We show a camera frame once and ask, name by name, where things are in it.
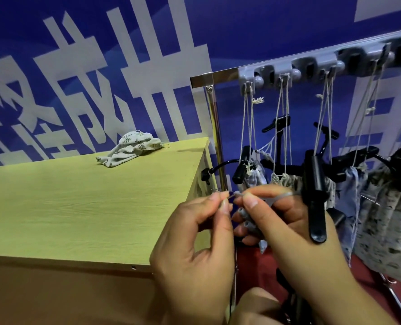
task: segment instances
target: gray plastic hook rail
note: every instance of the gray plastic hook rail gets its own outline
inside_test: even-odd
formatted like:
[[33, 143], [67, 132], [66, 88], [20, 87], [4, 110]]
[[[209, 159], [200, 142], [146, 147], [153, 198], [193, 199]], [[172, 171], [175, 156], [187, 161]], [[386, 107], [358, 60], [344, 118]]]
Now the gray plastic hook rail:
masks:
[[279, 88], [281, 84], [309, 81], [322, 82], [327, 73], [335, 75], [370, 76], [382, 66], [401, 67], [401, 31], [369, 37], [322, 49], [205, 73], [191, 77], [193, 88], [205, 82], [214, 84], [239, 81], [241, 93], [245, 86], [256, 89]]

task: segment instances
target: knot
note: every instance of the knot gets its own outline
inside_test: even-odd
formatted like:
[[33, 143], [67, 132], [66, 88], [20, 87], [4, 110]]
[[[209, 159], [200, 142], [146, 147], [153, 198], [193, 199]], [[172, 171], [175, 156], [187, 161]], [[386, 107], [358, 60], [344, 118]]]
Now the knot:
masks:
[[264, 103], [264, 97], [259, 97], [259, 98], [253, 98], [252, 103], [256, 104], [256, 103]]
[[376, 107], [368, 107], [366, 108], [366, 115], [369, 115], [371, 112], [375, 112]]

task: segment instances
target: red floor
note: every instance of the red floor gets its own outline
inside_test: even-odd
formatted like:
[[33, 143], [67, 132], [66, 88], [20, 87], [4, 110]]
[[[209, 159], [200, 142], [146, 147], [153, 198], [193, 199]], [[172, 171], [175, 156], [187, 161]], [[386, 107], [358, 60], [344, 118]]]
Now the red floor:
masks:
[[[379, 275], [371, 272], [356, 256], [352, 257], [351, 264], [357, 281], [401, 324], [401, 313], [382, 285]], [[285, 300], [287, 291], [276, 280], [276, 268], [277, 264], [271, 251], [267, 250], [262, 255], [258, 248], [239, 246], [237, 300], [252, 287], [267, 290], [281, 302]], [[395, 284], [393, 289], [401, 301], [401, 283]]]

